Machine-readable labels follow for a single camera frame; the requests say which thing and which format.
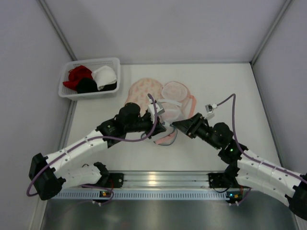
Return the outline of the white blue-rimmed mesh laundry bag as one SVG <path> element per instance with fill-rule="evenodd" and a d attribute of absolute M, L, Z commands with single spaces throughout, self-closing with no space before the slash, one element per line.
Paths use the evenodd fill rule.
<path fill-rule="evenodd" d="M 168 122 L 162 122 L 162 124 L 163 124 L 163 125 L 165 126 L 165 128 L 166 128 L 166 132 L 165 132 L 165 133 L 158 134 L 157 136 L 153 137 L 152 139 L 147 138 L 145 141 L 147 141 L 147 142 L 153 142 L 153 143 L 155 144 L 155 141 L 156 141 L 156 140 L 159 140 L 159 139 L 161 139 L 161 138 L 167 136 L 167 135 L 170 134 L 170 133 L 173 131 L 173 129 L 175 128 L 175 127 L 173 127 L 173 126 L 172 126 L 170 123 L 168 123 Z"/>

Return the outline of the pink bra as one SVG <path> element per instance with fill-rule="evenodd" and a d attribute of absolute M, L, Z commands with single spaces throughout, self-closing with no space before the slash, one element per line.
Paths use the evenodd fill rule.
<path fill-rule="evenodd" d="M 167 136 L 165 136 L 165 137 L 163 137 L 159 140 L 156 140 L 155 144 L 160 145 L 160 146 L 169 146 L 169 145 L 172 145 L 174 143 L 176 138 L 177 138 L 177 129 L 174 128 L 173 131 L 170 134 L 168 134 Z"/>

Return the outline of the pink floral mesh laundry bag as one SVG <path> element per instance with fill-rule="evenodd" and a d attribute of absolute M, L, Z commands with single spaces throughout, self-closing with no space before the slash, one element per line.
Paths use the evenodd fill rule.
<path fill-rule="evenodd" d="M 141 108 L 141 115 L 144 115 L 149 104 L 147 94 L 162 104 L 165 112 L 160 119 L 165 122 L 171 124 L 194 116 L 196 98 L 187 86 L 178 81 L 161 84 L 151 78 L 142 78 L 130 87 L 126 103 L 136 103 Z"/>

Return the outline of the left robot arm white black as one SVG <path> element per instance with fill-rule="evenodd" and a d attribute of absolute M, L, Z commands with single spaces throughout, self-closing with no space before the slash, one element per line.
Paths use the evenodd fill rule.
<path fill-rule="evenodd" d="M 46 156 L 35 155 L 29 170 L 31 182 L 27 196 L 49 200 L 66 188 L 108 186 L 110 173 L 103 163 L 95 162 L 81 168 L 75 166 L 120 142 L 140 142 L 165 132 L 159 119 L 163 112 L 157 101 L 148 105 L 144 115 L 140 114 L 136 103 L 127 103 L 114 118 L 103 122 L 79 141 Z"/>

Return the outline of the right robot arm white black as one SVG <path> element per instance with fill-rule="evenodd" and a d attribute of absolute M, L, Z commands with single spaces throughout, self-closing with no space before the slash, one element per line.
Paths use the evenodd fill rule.
<path fill-rule="evenodd" d="M 240 144 L 223 122 L 209 126 L 197 113 L 173 126 L 189 138 L 200 138 L 215 149 L 228 164 L 223 173 L 229 187 L 249 187 L 269 195 L 302 219 L 307 218 L 307 176 L 275 165 Z"/>

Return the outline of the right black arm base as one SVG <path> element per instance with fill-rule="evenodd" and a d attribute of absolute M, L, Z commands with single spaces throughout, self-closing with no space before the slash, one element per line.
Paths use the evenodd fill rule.
<path fill-rule="evenodd" d="M 208 174 L 210 188 L 239 188 L 237 174 L 230 172 L 212 172 Z"/>

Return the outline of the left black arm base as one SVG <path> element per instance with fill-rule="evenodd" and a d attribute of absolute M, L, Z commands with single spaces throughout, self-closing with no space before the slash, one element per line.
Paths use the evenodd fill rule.
<path fill-rule="evenodd" d="M 121 188 L 123 186 L 123 183 L 123 173 L 108 172 L 107 174 L 102 175 L 95 185 L 104 188 Z"/>

